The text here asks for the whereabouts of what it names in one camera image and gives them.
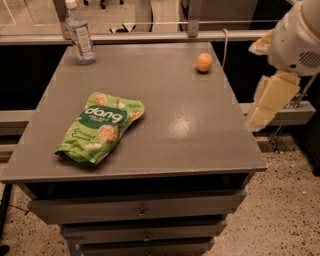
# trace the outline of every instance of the water bottle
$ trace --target water bottle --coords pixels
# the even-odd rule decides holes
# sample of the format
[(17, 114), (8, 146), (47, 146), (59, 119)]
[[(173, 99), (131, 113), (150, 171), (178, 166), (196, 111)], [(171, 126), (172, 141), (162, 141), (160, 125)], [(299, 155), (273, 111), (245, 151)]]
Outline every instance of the water bottle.
[(78, 62), (82, 65), (96, 60), (87, 20), (77, 9), (76, 0), (66, 0), (66, 23), (72, 33), (72, 44)]

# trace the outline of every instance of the drawer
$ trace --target drawer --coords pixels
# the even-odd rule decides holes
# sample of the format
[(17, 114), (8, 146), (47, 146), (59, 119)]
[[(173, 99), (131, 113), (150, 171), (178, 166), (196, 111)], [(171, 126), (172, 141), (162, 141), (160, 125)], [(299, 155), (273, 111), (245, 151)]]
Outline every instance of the drawer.
[(33, 200), (29, 209), (47, 224), (219, 215), (233, 212), (244, 190), (61, 200)]
[(210, 250), (213, 240), (209, 238), (165, 240), (151, 243), (115, 243), (108, 245), (83, 245), (85, 256), (157, 256), (171, 253), (194, 253), (201, 255)]
[(89, 225), (66, 225), (62, 236), (73, 243), (145, 242), (164, 239), (214, 237), (219, 235), (226, 222), (215, 216), (121, 221)]

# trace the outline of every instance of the gray tabletop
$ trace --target gray tabletop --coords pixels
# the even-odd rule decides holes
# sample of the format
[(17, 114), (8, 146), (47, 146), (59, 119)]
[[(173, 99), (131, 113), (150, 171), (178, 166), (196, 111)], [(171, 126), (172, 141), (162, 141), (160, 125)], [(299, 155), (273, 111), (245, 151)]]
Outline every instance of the gray tabletop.
[[(195, 61), (214, 57), (208, 73)], [(68, 48), (19, 145), (5, 183), (255, 172), (266, 163), (210, 43), (96, 46), (80, 66)], [(54, 154), (92, 92), (139, 99), (145, 115), (97, 167)]]

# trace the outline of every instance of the bottle cap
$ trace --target bottle cap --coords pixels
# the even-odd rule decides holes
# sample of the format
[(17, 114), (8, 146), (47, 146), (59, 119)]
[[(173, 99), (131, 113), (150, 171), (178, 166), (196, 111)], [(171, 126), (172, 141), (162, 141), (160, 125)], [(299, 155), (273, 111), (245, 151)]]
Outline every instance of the bottle cap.
[(76, 0), (66, 0), (66, 6), (68, 9), (77, 8)]

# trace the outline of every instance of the drawer handle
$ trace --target drawer handle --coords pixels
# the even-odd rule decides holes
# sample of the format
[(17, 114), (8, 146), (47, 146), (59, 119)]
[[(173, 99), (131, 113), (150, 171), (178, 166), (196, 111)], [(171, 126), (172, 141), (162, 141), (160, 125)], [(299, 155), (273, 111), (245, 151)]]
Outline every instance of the drawer handle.
[(143, 219), (146, 218), (148, 214), (146, 214), (143, 209), (140, 209), (140, 212), (137, 214), (137, 216), (138, 218)]
[(145, 235), (144, 239), (143, 239), (143, 242), (148, 243), (148, 242), (150, 242), (150, 241), (151, 241), (151, 238), (149, 237), (149, 234), (147, 233), (147, 234)]

